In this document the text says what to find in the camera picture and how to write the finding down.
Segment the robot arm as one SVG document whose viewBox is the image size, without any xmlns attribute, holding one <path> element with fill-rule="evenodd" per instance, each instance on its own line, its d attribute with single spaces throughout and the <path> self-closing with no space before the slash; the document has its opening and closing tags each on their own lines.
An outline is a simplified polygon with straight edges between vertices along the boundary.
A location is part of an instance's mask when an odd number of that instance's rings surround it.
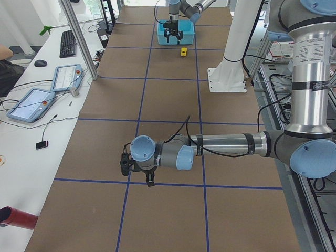
<svg viewBox="0 0 336 252">
<path fill-rule="evenodd" d="M 215 1 L 169 1 L 169 19 L 164 36 L 182 39 L 179 13 L 194 24 Z M 264 1 L 237 1 L 223 60 L 208 68 L 211 92 L 243 92 L 241 61 L 249 45 L 254 24 Z M 229 158 L 258 154 L 288 165 L 294 172 L 318 179 L 335 172 L 335 142 L 327 125 L 330 84 L 330 55 L 335 33 L 335 1 L 270 1 L 267 35 L 271 41 L 292 41 L 293 71 L 290 123 L 284 130 L 256 134 L 193 135 L 188 116 L 166 141 L 140 135 L 123 147 L 121 172 L 144 172 L 148 186 L 154 186 L 159 166 L 190 170 L 194 156 L 216 154 Z"/>
<path fill-rule="evenodd" d="M 200 19 L 202 12 L 214 2 L 216 0 L 199 1 L 191 6 L 187 1 L 169 1 L 169 18 L 163 23 L 166 42 L 170 42 L 170 37 L 175 37 L 177 44 L 179 44 L 180 40 L 183 39 L 183 32 L 179 30 L 180 12 L 195 24 Z"/>
</svg>

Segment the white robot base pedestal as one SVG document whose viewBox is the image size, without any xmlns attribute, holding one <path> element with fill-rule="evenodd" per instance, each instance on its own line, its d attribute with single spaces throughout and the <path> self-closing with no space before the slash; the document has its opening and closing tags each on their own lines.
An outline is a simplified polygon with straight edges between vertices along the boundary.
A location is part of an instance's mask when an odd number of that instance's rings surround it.
<svg viewBox="0 0 336 252">
<path fill-rule="evenodd" d="M 244 1 L 237 1 L 224 50 L 223 60 L 216 68 L 208 69 L 210 92 L 246 92 L 242 57 L 246 47 Z"/>
</svg>

